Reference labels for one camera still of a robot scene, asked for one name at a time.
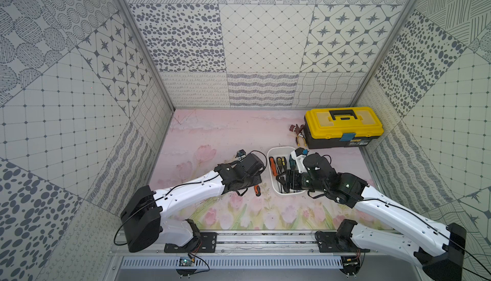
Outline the green black screwdriver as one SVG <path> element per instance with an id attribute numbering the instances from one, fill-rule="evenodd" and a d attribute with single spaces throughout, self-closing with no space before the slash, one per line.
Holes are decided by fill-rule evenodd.
<path id="1" fill-rule="evenodd" d="M 297 169 L 297 164 L 296 161 L 293 157 L 289 156 L 289 165 L 291 170 L 296 170 Z"/>

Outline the slim black yellow screwdriver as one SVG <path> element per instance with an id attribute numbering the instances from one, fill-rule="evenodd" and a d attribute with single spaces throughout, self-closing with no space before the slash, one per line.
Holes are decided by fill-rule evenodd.
<path id="1" fill-rule="evenodd" d="M 288 169 L 287 165 L 286 165 L 286 158 L 283 156 L 279 159 L 279 167 L 281 169 L 282 172 L 286 171 Z"/>

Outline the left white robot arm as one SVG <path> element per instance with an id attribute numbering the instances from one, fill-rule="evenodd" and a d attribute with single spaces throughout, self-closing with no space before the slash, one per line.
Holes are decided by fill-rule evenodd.
<path id="1" fill-rule="evenodd" d="M 120 214 L 121 230 L 129 252 L 140 252 L 157 241 L 175 245 L 186 253 L 195 253 L 203 245 L 203 237 L 191 219 L 174 220 L 172 216 L 191 205 L 227 193 L 243 196 L 257 188 L 267 169 L 265 154 L 240 150 L 230 163 L 218 164 L 204 176 L 174 187 L 152 190 L 139 188 Z"/>

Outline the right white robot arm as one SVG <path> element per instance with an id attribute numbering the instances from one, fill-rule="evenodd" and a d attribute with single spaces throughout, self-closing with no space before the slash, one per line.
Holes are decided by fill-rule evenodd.
<path id="1" fill-rule="evenodd" d="M 364 179 L 337 172 L 318 153 L 300 148 L 286 157 L 270 157 L 272 175 L 286 192 L 303 190 L 312 199 L 327 198 L 374 217 L 392 227 L 384 232 L 344 219 L 335 235 L 318 231 L 321 250 L 330 241 L 344 252 L 363 254 L 368 250 L 407 261 L 421 268 L 432 280 L 461 280 L 467 231 L 423 217 L 383 195 Z"/>

